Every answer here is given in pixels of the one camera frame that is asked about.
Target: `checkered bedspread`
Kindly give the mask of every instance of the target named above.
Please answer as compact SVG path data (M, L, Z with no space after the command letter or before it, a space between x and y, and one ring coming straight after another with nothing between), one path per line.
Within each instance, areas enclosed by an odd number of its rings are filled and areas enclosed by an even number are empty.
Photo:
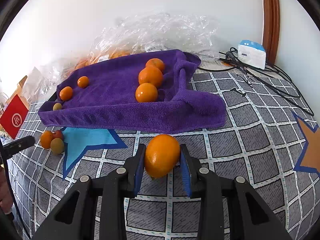
M264 80L295 93L286 81ZM291 111L312 127L316 121L299 108L290 106L263 84L254 81L253 88L248 86L243 76L236 73L195 73L188 88L219 94L227 105L226 124L219 129L199 129L173 136L185 143L190 154L199 158L204 167L219 176L245 177L292 238L303 238L320 215L320 182L316 174L293 171L305 139ZM246 95L242 96L233 88ZM300 99L296 102L306 108L305 102ZM59 128L45 127L33 104L18 138L33 135L36 144L9 161L12 187L30 234L34 234L81 175L105 176L121 166L126 158L135 155L139 143L148 144L157 135L116 130L127 149L87 151L63 180L63 155L50 154L38 142L44 130ZM229 239L227 201L223 203L225 239ZM99 239L100 205L101 199L96 213L95 239ZM196 239L200 201L186 197L179 166L166 177L154 181L144 173L138 196L125 199L124 209L129 240Z

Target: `red fruit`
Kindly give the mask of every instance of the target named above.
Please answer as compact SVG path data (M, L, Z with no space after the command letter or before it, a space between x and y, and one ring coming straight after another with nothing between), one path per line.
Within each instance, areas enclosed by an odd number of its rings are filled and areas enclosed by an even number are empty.
M61 140L63 140L63 133L61 132L61 130L56 130L56 131L53 133L53 137L54 137L54 138L60 138Z

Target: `wooden door frame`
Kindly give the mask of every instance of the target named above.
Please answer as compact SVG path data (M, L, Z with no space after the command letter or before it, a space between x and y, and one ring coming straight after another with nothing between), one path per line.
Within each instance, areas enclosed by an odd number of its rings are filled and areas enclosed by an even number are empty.
M263 0L264 26L262 45L267 53L266 60L275 63L280 34L279 0Z

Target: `purple towel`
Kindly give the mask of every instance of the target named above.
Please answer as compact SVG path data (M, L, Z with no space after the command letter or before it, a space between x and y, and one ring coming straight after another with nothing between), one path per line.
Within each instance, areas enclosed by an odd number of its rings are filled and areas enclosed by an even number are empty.
M151 58L165 63L164 80L158 89L158 101L138 103L135 90L138 75ZM56 102L45 102L39 109L47 126L111 128L158 133L179 133L198 128L224 125L226 107L218 95L187 90L201 60L190 53L168 50L110 59L74 71L57 87L73 88L71 100L62 102L62 110L53 111ZM82 89L78 78L87 76L90 85Z

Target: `green fruit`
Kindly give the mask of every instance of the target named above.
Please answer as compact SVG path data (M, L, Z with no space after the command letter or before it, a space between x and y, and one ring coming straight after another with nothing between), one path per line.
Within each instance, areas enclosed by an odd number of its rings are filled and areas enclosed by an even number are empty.
M51 141L50 148L54 155L59 155L64 151L64 143L60 138L55 138Z
M60 110L60 109L62 109L62 104L60 104L60 103L55 103L54 106L53 106L53 111L55 111L55 110Z

